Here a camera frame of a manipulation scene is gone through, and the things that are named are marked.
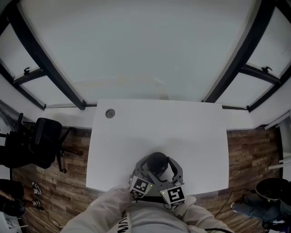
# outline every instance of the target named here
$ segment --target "sneaker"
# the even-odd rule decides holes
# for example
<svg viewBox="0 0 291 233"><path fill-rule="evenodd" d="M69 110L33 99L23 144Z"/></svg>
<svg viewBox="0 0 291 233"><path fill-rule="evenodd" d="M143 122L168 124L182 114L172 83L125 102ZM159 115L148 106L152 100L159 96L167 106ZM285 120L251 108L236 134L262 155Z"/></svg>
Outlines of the sneaker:
<svg viewBox="0 0 291 233"><path fill-rule="evenodd" d="M36 194L41 195L41 189L40 189L40 187L37 185L37 183L34 182L34 181L32 182L32 188L35 189L35 190L37 191Z"/></svg>
<svg viewBox="0 0 291 233"><path fill-rule="evenodd" d="M33 203L33 206L40 207L40 201L39 200L33 200L32 203Z"/></svg>
<svg viewBox="0 0 291 233"><path fill-rule="evenodd" d="M231 209L232 209L232 211L233 211L233 212L235 212L235 213L236 213L237 211L233 210L233 208L232 208L232 207L233 207L233 204L235 204L235 203L234 203L234 202L233 202L233 203L231 203Z"/></svg>

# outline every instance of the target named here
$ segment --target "white desk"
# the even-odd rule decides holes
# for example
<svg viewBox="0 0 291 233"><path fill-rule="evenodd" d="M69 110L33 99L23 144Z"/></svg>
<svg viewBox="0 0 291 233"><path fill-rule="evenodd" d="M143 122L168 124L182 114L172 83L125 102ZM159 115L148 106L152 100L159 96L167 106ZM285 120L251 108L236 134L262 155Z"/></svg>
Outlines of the white desk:
<svg viewBox="0 0 291 233"><path fill-rule="evenodd" d="M115 116L106 118L108 109ZM221 105L186 101L99 100L86 186L128 182L144 156L162 152L183 168L187 195L228 188L228 145Z"/></svg>

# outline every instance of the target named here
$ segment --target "black cable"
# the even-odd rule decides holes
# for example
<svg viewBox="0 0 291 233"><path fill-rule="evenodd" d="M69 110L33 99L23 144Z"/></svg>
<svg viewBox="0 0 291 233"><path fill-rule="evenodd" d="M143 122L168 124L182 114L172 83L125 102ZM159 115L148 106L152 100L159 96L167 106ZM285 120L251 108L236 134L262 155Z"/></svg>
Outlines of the black cable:
<svg viewBox="0 0 291 233"><path fill-rule="evenodd" d="M42 207L36 207L36 208L38 208L38 209L41 210L41 211L44 211L44 212L47 214L47 219L49 220L49 222L50 222L51 224L53 224L54 227L56 227L58 230L61 230L60 228L58 228L58 227L54 224L53 221L50 220L49 213L48 213L45 209L43 209Z"/></svg>
<svg viewBox="0 0 291 233"><path fill-rule="evenodd" d="M231 231L225 230L225 229L220 229L220 228L209 228L209 229L204 229L206 231L221 231L221 232L225 232L225 233L233 233Z"/></svg>
<svg viewBox="0 0 291 233"><path fill-rule="evenodd" d="M222 206L222 208L220 209L220 211L218 211L218 213L214 217L216 217L222 211L222 209L224 208L224 206L228 203L229 199L231 198L232 193L233 192L238 192L238 191L241 191L241 190L247 190L247 191L251 192L251 190L249 190L247 188L242 188L242 189L239 189L239 190L233 190L233 191L231 191L231 193L230 193L230 195L229 195L226 203Z"/></svg>

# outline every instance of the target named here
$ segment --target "gray sweatshirt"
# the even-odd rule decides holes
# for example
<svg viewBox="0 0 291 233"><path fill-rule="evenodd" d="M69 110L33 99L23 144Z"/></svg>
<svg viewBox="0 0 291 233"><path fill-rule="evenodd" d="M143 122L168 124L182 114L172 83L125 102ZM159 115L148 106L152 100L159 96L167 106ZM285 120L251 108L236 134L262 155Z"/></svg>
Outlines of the gray sweatshirt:
<svg viewBox="0 0 291 233"><path fill-rule="evenodd" d="M159 203L133 202L128 189L128 184L110 189L70 220L62 233L206 233L206 228L231 231L209 211L196 206L195 197L187 197L184 204L167 210Z"/></svg>

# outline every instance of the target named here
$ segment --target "jeans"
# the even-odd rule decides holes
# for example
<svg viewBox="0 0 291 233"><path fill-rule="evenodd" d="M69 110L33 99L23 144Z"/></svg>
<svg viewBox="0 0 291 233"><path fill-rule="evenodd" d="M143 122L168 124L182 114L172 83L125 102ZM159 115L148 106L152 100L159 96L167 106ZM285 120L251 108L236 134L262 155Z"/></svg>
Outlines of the jeans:
<svg viewBox="0 0 291 233"><path fill-rule="evenodd" d="M262 221L275 221L283 216L280 211L280 202L269 203L260 199L255 194L245 196L243 204L234 203L232 209L238 213L251 218L258 218Z"/></svg>

